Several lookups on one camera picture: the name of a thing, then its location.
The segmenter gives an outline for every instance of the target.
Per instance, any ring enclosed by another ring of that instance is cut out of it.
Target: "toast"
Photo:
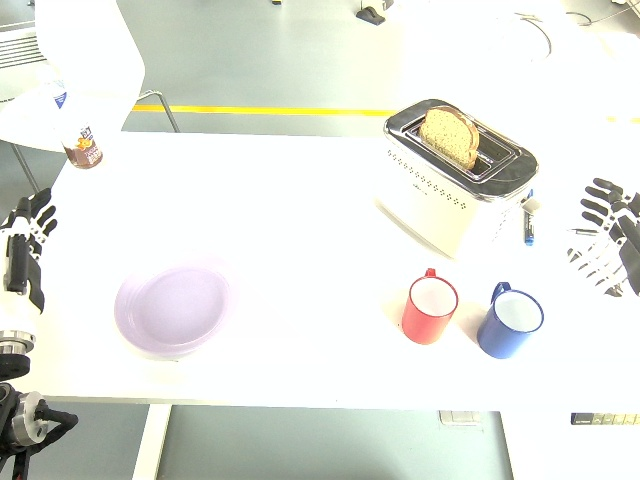
[[[462,168],[476,163],[480,135],[475,124],[459,110],[442,105],[427,110],[420,125],[420,138]]]

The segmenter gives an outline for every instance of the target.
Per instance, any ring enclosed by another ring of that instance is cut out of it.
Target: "yellow line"
[[[164,112],[161,105],[135,105],[134,112]],[[173,113],[235,113],[239,115],[314,115],[389,117],[396,110],[294,107],[222,107],[213,105],[172,105]]]
[[[607,120],[611,123],[617,122],[619,119],[617,117],[607,117]],[[636,123],[636,124],[640,124],[640,118],[623,118],[620,119],[622,121],[629,121],[631,123]]]

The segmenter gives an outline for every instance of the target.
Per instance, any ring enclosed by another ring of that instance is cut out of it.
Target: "toaster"
[[[509,222],[519,221],[523,231],[521,206],[538,162],[524,147],[465,114],[480,137],[475,165],[465,169],[420,138],[426,111],[441,105],[456,108],[424,100],[385,121],[390,144],[380,165],[376,200],[396,223],[446,256],[484,256],[500,245]]]

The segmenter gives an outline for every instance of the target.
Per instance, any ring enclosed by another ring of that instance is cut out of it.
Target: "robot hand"
[[[598,227],[596,238],[586,249],[569,249],[570,262],[609,295],[622,296],[624,282],[640,295],[640,194],[600,178],[593,184],[580,203],[582,217]]]
[[[18,295],[29,293],[29,300],[42,313],[44,294],[40,288],[42,245],[57,226],[53,218],[56,208],[51,204],[51,189],[46,188],[18,206],[0,225],[0,247],[6,245],[3,257],[3,290]]]

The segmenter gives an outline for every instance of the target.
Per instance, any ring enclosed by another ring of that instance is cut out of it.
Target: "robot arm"
[[[42,245],[57,225],[51,189],[23,197],[0,225],[0,471],[15,456],[13,479],[27,480],[31,455],[73,428],[78,417],[51,410],[38,392],[17,392],[7,380],[29,373],[34,316],[44,309]],[[58,425],[49,431],[49,422]]]

